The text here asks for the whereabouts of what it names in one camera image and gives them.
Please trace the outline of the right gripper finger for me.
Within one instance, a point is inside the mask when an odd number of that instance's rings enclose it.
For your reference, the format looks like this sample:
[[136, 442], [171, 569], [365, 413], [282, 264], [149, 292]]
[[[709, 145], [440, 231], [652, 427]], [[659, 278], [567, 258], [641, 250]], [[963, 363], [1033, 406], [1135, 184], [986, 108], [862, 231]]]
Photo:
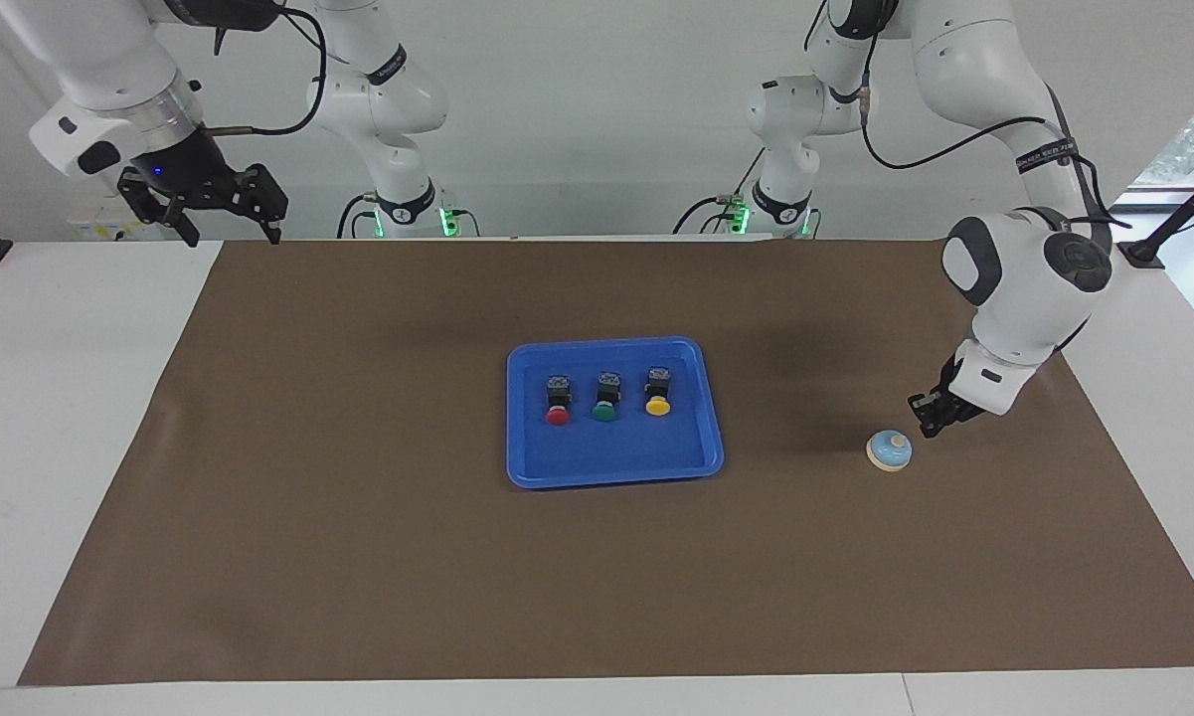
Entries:
[[234, 175], [234, 208], [239, 217], [256, 222], [271, 245], [279, 245], [281, 223], [290, 199], [263, 163], [252, 163]]
[[179, 196], [165, 198], [137, 169], [123, 169], [116, 181], [116, 190], [139, 223], [173, 232], [187, 248], [197, 248], [201, 245], [201, 232], [187, 218], [184, 212], [186, 200]]

